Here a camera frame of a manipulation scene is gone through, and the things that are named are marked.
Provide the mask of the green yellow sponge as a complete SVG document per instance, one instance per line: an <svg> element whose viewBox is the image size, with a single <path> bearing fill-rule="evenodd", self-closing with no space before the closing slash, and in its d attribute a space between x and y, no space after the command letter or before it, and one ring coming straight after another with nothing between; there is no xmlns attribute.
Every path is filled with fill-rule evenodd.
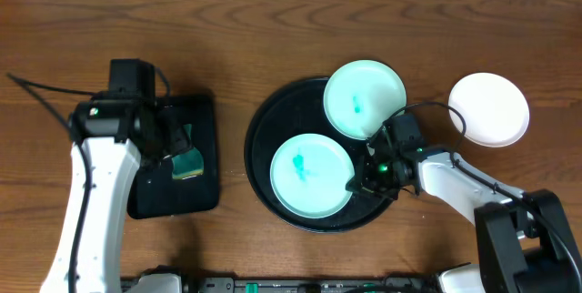
<svg viewBox="0 0 582 293"><path fill-rule="evenodd" d="M194 146L191 135L192 125L184 125L184 130L190 139L191 148L184 153L172 157L172 178L174 180L183 180L204 174L204 158L201 152Z"/></svg>

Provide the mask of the white plate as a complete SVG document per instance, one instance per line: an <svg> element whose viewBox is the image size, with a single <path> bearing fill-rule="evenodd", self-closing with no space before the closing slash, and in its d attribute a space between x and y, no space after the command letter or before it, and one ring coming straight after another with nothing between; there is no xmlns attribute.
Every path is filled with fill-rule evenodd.
<svg viewBox="0 0 582 293"><path fill-rule="evenodd" d="M507 147L527 131L530 112L522 91L492 73L474 73L452 88L450 118L465 138L484 147Z"/></svg>

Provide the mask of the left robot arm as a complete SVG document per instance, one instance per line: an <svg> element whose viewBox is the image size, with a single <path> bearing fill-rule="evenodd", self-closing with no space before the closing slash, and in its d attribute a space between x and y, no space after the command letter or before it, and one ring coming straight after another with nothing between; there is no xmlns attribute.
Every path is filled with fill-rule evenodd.
<svg viewBox="0 0 582 293"><path fill-rule="evenodd" d="M146 61L114 59L107 90L79 103L66 121L73 140L72 181L42 291L121 291L120 251L135 175L193 146L182 126L159 115L161 76Z"/></svg>

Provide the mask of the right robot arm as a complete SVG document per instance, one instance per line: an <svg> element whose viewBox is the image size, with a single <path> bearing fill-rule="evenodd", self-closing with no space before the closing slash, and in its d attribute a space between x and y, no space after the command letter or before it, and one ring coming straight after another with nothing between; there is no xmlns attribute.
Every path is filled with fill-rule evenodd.
<svg viewBox="0 0 582 293"><path fill-rule="evenodd" d="M347 190L393 201L405 187L450 205L476 230L478 262L445 270L413 292L578 292L581 257L557 196L527 193L428 146L411 114L390 117L366 142Z"/></svg>

